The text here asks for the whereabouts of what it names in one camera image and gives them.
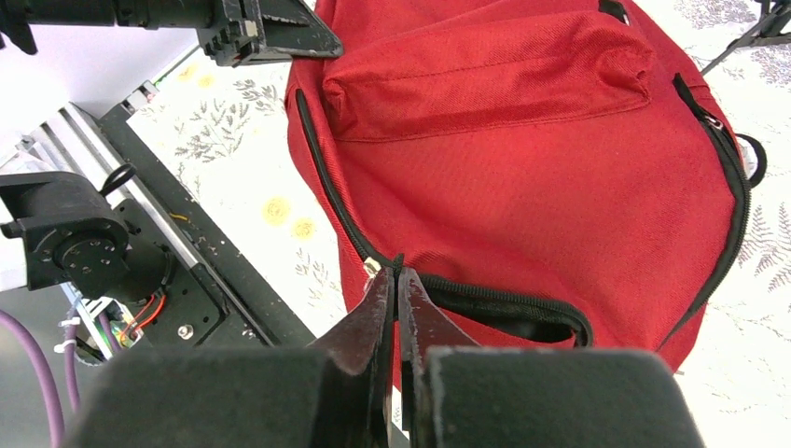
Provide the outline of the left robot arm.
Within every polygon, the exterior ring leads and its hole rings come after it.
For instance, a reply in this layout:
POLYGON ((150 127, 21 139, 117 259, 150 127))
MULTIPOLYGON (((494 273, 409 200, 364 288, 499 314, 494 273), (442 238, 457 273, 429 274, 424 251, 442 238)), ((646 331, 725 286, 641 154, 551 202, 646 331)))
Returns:
POLYGON ((335 59, 340 39, 303 1, 18 0, 1 2, 1 42, 37 53, 32 25, 193 29, 217 65, 335 59))

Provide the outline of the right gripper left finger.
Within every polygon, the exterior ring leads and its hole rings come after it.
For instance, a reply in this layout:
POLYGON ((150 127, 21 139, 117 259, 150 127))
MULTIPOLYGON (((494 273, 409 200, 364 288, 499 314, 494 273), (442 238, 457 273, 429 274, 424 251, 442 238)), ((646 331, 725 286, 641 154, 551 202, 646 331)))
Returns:
POLYGON ((363 300, 311 344, 326 364, 314 447, 388 447, 391 441, 396 276, 381 269, 363 300))

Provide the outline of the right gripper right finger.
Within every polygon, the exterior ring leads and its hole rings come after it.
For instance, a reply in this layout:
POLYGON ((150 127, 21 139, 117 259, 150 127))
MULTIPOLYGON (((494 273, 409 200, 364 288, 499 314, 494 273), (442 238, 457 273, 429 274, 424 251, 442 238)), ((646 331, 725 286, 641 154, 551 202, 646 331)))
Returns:
POLYGON ((430 299, 420 276, 404 267, 398 276, 402 428, 412 447, 434 441, 432 405, 427 385, 428 350, 432 347, 477 346, 479 343, 450 320, 430 299))

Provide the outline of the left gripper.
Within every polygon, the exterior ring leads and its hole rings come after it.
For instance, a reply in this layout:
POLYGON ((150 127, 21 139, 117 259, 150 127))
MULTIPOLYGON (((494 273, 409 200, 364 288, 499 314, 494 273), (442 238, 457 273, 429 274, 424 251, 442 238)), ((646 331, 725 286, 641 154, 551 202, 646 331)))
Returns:
POLYGON ((304 1, 215 0, 209 27, 197 31, 204 54, 221 67, 252 65, 263 58, 335 59, 340 39, 304 1))

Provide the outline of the black microphone tripod stand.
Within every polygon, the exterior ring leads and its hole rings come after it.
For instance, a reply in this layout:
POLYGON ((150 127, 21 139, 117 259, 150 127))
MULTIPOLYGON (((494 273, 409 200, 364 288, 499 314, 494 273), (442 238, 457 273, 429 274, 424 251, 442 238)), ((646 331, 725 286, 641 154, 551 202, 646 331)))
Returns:
POLYGON ((790 22, 789 0, 761 0, 760 15, 755 25, 731 41, 725 50, 701 69, 703 76, 711 72, 738 49, 779 46, 790 43, 790 33, 784 29, 790 22))

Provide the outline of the red backpack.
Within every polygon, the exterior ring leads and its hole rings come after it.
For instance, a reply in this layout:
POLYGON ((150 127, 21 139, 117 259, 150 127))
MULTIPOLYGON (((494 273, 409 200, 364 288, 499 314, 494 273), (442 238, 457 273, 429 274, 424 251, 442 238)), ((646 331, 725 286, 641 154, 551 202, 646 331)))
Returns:
POLYGON ((319 1, 293 163, 348 309, 402 262, 489 346, 627 347, 677 369, 741 248, 737 135, 633 1, 319 1))

